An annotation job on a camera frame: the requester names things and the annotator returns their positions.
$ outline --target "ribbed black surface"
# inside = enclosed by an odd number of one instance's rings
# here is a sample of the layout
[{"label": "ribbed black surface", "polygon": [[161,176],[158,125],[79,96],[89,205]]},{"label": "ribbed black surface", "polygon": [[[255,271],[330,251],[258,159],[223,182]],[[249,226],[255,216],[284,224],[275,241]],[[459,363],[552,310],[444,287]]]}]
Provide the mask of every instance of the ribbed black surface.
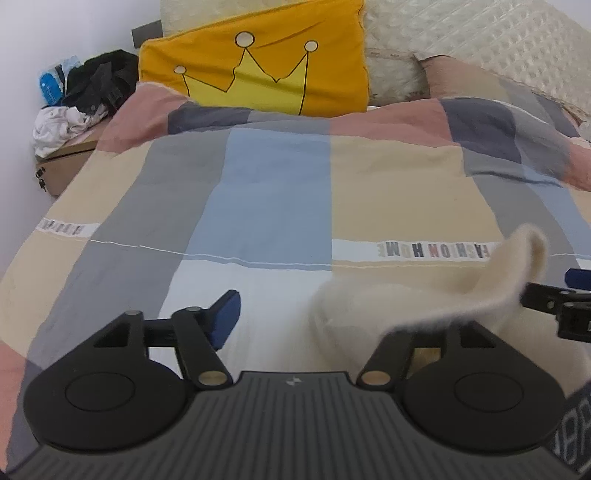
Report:
[{"label": "ribbed black surface", "polygon": [[386,394],[343,374],[245,373],[200,394],[160,438],[108,455],[42,447],[15,480],[570,480],[542,449],[478,457],[414,430]]}]

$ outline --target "circular black pad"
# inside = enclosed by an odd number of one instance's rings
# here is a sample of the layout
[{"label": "circular black pad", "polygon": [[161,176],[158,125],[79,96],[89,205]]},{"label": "circular black pad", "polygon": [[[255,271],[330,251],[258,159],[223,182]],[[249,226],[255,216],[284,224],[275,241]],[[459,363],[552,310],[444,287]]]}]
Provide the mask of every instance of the circular black pad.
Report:
[{"label": "circular black pad", "polygon": [[521,385],[506,375],[470,374],[456,382],[456,397],[477,411],[500,412],[517,406],[523,398]]},{"label": "circular black pad", "polygon": [[180,417],[185,383],[147,358],[141,318],[123,318],[28,386],[23,406],[39,442],[78,452],[120,450],[151,440]]},{"label": "circular black pad", "polygon": [[470,452],[542,444],[564,413],[556,380],[483,327],[462,329],[449,329],[441,360],[405,382],[408,415],[438,441]]},{"label": "circular black pad", "polygon": [[66,398],[80,410],[109,411],[125,405],[134,391],[135,384],[126,376],[98,372],[76,378],[66,388]]}]

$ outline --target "crown print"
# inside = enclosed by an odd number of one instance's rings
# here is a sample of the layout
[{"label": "crown print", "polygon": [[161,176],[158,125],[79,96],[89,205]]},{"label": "crown print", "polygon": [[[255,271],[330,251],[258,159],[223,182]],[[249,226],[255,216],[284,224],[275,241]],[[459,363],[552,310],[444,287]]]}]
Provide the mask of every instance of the crown print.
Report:
[{"label": "crown print", "polygon": [[234,41],[244,51],[226,90],[190,77],[182,65],[174,69],[175,73],[183,76],[189,96],[204,106],[242,106],[299,115],[306,95],[308,55],[318,49],[318,42],[307,41],[304,45],[306,52],[291,73],[285,78],[275,80],[248,51],[248,47],[255,42],[252,33],[240,32]]}]

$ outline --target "quilted white bedding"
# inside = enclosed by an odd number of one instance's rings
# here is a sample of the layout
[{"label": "quilted white bedding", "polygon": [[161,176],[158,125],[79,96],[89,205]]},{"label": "quilted white bedding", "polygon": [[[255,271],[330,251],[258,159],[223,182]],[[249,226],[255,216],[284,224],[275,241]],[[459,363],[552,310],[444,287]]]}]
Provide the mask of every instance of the quilted white bedding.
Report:
[{"label": "quilted white bedding", "polygon": [[[294,0],[161,0],[165,34]],[[417,59],[450,55],[591,113],[591,32],[544,0],[366,0],[372,103],[425,91]]]}]

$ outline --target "yellow pillow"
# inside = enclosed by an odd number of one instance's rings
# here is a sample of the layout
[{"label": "yellow pillow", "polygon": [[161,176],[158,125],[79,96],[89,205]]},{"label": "yellow pillow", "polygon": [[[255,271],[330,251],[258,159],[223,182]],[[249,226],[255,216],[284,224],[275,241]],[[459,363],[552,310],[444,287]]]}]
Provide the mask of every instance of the yellow pillow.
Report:
[{"label": "yellow pillow", "polygon": [[309,0],[148,40],[139,79],[206,106],[292,115],[364,112],[363,0]]}]

